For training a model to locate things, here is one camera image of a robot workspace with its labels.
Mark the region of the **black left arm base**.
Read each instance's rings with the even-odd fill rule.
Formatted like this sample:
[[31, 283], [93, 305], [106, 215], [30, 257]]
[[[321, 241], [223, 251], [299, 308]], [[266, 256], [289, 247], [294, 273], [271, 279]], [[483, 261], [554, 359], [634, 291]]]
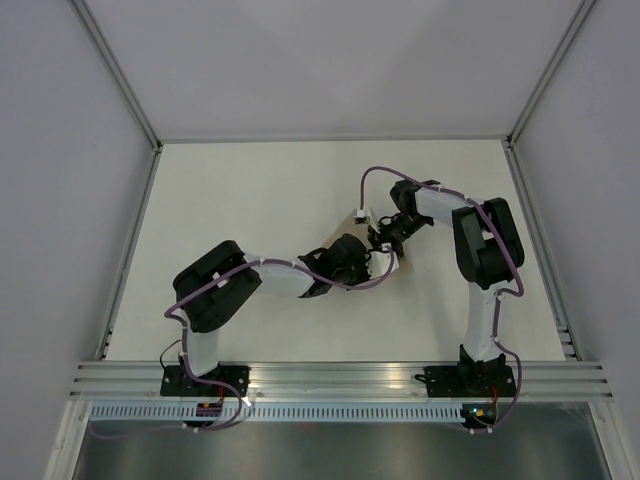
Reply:
[[250, 368], [246, 365], [222, 365], [199, 381], [189, 377], [183, 366], [164, 368], [160, 386], [162, 397], [233, 397], [236, 391], [247, 395]]

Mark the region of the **beige cloth napkin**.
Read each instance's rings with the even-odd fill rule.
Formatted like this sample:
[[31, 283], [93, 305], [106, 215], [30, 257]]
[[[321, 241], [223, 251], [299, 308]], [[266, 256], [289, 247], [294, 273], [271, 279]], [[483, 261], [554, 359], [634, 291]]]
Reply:
[[[397, 213], [380, 218], [377, 218], [373, 214], [373, 221], [370, 225], [355, 225], [353, 216], [354, 213], [349, 214], [323, 244], [323, 247], [327, 249], [327, 252], [323, 254], [324, 262], [327, 264], [328, 272], [331, 275], [336, 260], [347, 252], [359, 253], [365, 249], [369, 251], [373, 250], [367, 239], [369, 226], [379, 230], [383, 225], [391, 224], [403, 232], [406, 240], [411, 236], [408, 227], [408, 217], [404, 214]], [[399, 268], [393, 274], [404, 269], [404, 255], [397, 256], [399, 259]]]

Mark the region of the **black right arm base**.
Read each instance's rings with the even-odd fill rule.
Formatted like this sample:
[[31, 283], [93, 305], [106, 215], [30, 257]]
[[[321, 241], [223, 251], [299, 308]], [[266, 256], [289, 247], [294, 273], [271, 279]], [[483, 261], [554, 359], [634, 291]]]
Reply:
[[429, 398], [467, 399], [513, 398], [516, 394], [516, 380], [509, 366], [497, 373], [464, 377], [455, 365], [426, 366], [422, 374], [415, 378], [421, 381]]

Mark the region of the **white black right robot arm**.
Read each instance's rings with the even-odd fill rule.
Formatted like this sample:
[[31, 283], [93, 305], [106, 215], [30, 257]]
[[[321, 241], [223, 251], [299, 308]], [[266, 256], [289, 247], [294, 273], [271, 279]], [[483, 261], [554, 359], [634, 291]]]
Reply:
[[459, 359], [453, 367], [426, 367], [416, 377], [430, 397], [513, 396], [516, 380], [498, 346], [501, 296], [523, 294], [518, 269], [525, 260], [508, 202], [500, 197], [478, 203], [429, 180], [398, 181], [390, 190], [397, 208], [392, 216], [372, 220], [372, 247], [389, 244], [397, 256], [403, 243], [425, 225], [440, 222], [452, 229], [455, 258], [468, 284], [468, 320]]

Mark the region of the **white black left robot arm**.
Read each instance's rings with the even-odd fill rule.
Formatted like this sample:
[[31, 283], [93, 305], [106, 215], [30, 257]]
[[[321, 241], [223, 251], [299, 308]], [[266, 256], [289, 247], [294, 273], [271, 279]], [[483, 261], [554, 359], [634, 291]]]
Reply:
[[340, 284], [365, 285], [384, 274], [375, 251], [352, 234], [292, 260], [264, 259], [226, 240], [173, 280], [180, 321], [186, 328], [184, 385], [206, 396], [218, 384], [219, 330], [255, 294], [296, 298], [324, 295]]

